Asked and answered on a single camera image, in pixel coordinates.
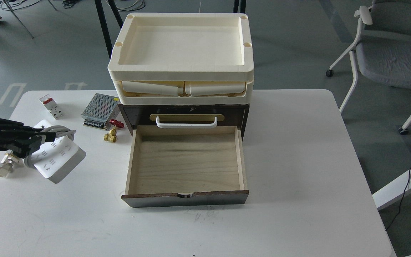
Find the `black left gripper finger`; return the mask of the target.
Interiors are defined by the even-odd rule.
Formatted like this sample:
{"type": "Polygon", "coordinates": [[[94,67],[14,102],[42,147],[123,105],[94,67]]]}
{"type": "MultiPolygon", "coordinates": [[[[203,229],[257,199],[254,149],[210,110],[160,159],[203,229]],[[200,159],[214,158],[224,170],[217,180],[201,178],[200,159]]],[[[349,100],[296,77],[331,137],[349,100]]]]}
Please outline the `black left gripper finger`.
{"type": "Polygon", "coordinates": [[[40,149],[47,135],[29,135],[27,138],[5,138],[0,136],[0,151],[10,150],[18,158],[26,158],[40,149]]]}
{"type": "Polygon", "coordinates": [[[47,135],[47,142],[53,142],[55,132],[43,132],[42,128],[25,126],[24,123],[0,118],[0,136],[5,138],[27,138],[29,135],[47,135]]]}

